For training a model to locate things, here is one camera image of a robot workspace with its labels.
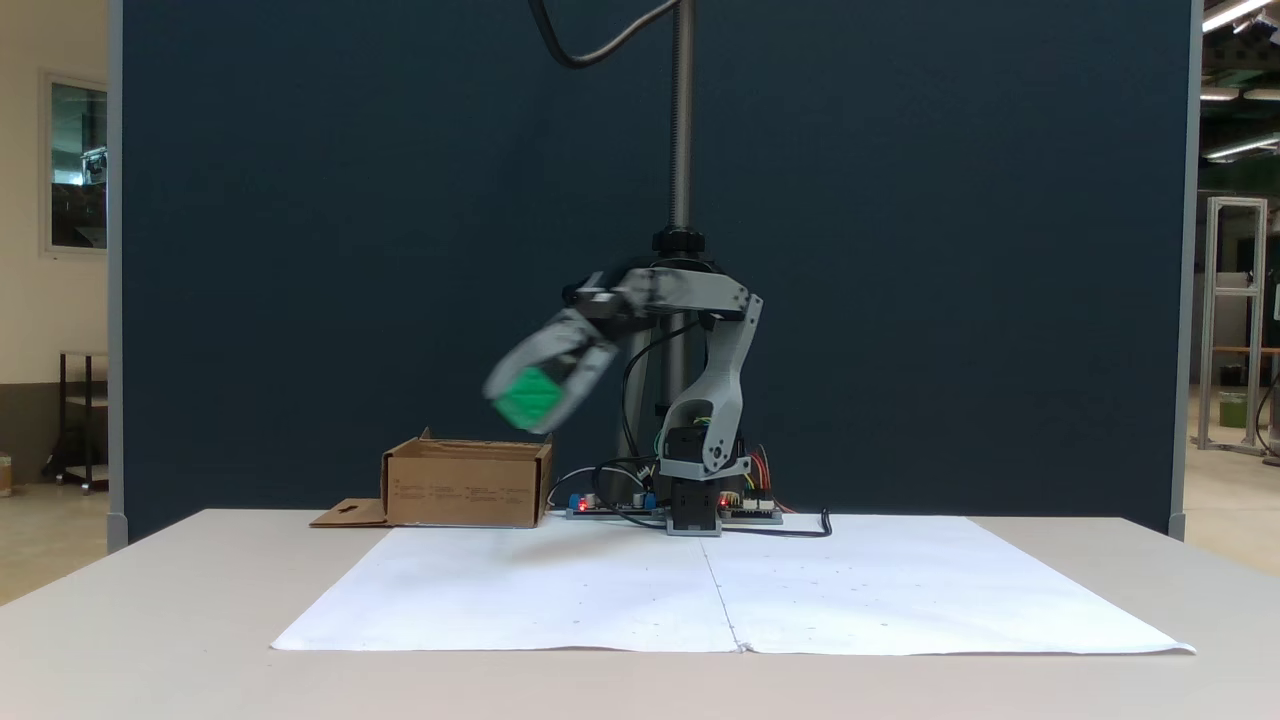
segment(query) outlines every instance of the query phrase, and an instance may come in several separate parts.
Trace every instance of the black power cord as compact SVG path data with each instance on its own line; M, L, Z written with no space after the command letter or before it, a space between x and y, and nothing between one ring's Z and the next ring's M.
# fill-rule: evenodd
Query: black power cord
M820 530L771 530L765 528L723 528L726 533L745 533L749 536L772 536L777 538L829 538L831 537L831 511L826 507L818 515Z
M1280 374L1276 374L1276 378L1271 380L1270 386L1267 386L1267 391L1262 393L1262 400L1258 401L1258 411L1253 415L1253 429L1258 433L1258 442L1262 443L1262 454L1280 457L1276 451L1271 450L1271 443L1262 439L1262 409L1266 407L1267 398L1271 397L1271 392L1275 391L1276 384L1280 384Z
M552 26L552 18L547 14L545 0L529 0L529 9L534 12L534 22L538 24L538 32L543 36L543 42L547 44L547 50L552 54L552 58L554 58L557 63L571 70L589 68L608 58L614 53L614 50L622 47L623 42L631 40L632 35L640 32L658 18L669 13L676 8L676 5L680 5L680 0L667 0L662 5L658 5L653 10L640 15L640 19L631 23L627 29L622 31L621 35L602 45L599 50L588 53L586 55L570 55L564 51L564 47L561 46L559 38L556 37L556 27Z
M632 456L632 457L614 457L613 460L605 460L604 462L600 462L599 465L595 466L594 470L591 470L591 492L595 493L596 502L599 502L600 505L604 506L605 510L608 510L609 512L613 512L618 518L622 518L627 523L631 523L634 525L640 525L641 528L649 528L650 530L666 530L667 525L664 525L664 524L663 525L655 525L653 523L645 523L644 520L636 520L631 515L627 515L626 512L618 510L618 506L614 505L614 503L612 503L612 502L609 502L609 501L607 501L607 500L604 500L604 495L600 492L600 473L603 473L605 468L617 468L618 465L621 465L623 462L631 464L631 465L635 465L635 466L639 468L641 462L648 462L648 461L654 460L654 459L655 459L654 455L645 455L643 457L636 457L636 456Z
M622 434L627 438L627 450L631 451L632 456L640 455L640 447L636 446L636 438L634 434L631 434L631 421L627 419L627 379L631 377L631 370L635 369L636 363L639 363L640 359L644 357L650 350L658 347L659 345L667 342L668 340L676 336L687 333L689 331L694 329L695 325L698 325L698 323L689 323L684 327L676 328L669 333L664 333L663 336L658 337L649 345L640 348L640 352L636 352L635 357L632 357L631 361L627 363L627 366L622 370Z

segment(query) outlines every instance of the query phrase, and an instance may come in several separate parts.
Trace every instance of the green bucket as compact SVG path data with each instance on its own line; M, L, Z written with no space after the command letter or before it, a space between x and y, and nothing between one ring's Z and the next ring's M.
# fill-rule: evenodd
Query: green bucket
M1249 396L1243 392L1219 393L1217 423L1224 428L1243 428L1249 424Z

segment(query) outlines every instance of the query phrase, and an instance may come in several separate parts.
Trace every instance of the white tabletop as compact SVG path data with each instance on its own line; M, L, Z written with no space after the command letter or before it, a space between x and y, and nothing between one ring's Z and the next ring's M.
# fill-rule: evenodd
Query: white tabletop
M0 607L0 717L1280 716L1280 580L1121 520L975 519L1198 656L273 651L387 532L316 514L205 511Z

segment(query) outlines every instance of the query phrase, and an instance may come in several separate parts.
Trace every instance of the cardboard box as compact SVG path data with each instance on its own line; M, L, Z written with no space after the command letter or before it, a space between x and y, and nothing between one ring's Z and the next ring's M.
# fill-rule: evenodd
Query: cardboard box
M311 527L534 528L550 486L550 437L541 443L447 441L426 430L383 454L381 497L344 500Z

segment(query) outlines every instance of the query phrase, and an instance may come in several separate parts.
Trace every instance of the white wall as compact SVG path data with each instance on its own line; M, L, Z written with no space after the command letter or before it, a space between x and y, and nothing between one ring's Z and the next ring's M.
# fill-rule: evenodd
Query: white wall
M40 73L106 82L108 0L0 0L0 383L106 347L106 256L40 256Z

